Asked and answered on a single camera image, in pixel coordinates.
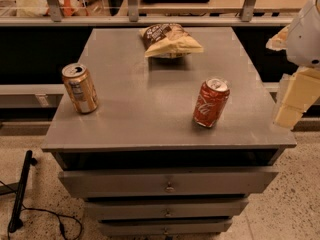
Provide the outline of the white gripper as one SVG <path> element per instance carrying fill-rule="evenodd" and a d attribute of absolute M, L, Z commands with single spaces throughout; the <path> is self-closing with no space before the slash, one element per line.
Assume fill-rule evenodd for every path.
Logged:
<path fill-rule="evenodd" d="M 285 26 L 266 43 L 274 51 L 286 49 L 287 59 L 299 67 L 284 74 L 279 83 L 273 123 L 292 129 L 320 98 L 320 0 L 308 0 L 290 26 Z"/>

